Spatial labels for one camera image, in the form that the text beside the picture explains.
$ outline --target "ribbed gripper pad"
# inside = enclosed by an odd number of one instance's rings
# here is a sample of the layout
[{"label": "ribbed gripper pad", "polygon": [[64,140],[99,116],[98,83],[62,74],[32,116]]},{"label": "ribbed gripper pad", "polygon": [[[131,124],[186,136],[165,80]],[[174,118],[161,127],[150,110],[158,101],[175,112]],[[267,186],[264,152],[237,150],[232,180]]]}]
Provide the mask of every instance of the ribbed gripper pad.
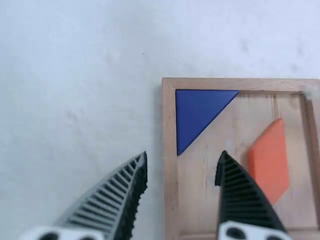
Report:
[{"label": "ribbed gripper pad", "polygon": [[58,220],[63,227],[100,230],[106,240],[128,240],[147,188],[147,154],[131,158],[91,188]]},{"label": "ribbed gripper pad", "polygon": [[221,187],[218,224],[235,221],[286,232],[259,186],[226,151],[217,164],[215,185]]}]

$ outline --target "white background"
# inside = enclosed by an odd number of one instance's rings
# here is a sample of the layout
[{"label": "white background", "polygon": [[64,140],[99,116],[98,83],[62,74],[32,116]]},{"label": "white background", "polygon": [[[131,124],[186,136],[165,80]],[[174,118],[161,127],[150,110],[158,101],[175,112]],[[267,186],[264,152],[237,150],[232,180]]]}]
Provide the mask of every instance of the white background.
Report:
[{"label": "white background", "polygon": [[164,239],[162,77],[320,77],[317,0],[0,0],[0,233],[52,224],[148,153],[133,239]]}]

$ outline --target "orange parallelogram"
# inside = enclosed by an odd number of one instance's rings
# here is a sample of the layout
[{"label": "orange parallelogram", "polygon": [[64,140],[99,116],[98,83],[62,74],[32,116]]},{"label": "orange parallelogram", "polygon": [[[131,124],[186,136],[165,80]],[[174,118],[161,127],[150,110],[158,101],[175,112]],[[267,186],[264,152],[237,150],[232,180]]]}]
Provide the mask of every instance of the orange parallelogram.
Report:
[{"label": "orange parallelogram", "polygon": [[284,120],[275,120],[248,151],[248,170],[271,204],[289,188]]}]

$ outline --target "wooden tray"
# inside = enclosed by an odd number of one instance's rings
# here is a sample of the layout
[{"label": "wooden tray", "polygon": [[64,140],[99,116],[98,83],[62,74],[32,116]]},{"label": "wooden tray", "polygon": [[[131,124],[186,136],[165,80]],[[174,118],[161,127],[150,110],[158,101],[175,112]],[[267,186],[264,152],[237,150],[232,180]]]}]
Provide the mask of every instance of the wooden tray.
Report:
[{"label": "wooden tray", "polygon": [[[238,96],[179,156],[176,90],[239,90]],[[166,240],[214,240],[223,150],[247,164],[247,149],[273,120],[285,125],[290,188],[273,206],[293,240],[320,240],[320,100],[304,91],[318,79],[164,78],[164,204]]]}]

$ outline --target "wooden puzzle board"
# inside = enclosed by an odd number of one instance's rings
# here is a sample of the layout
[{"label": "wooden puzzle board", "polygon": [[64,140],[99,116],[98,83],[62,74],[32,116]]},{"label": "wooden puzzle board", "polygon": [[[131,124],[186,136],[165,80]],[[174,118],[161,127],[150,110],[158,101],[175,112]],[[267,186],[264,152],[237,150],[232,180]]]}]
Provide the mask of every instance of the wooden puzzle board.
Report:
[{"label": "wooden puzzle board", "polygon": [[[215,239],[220,188],[214,177],[220,154],[227,150],[246,168],[248,147],[279,117],[290,188],[273,207],[292,239],[320,239],[320,100],[302,94],[319,87],[318,79],[164,78],[165,239]],[[176,90],[240,91],[179,156]]]}]

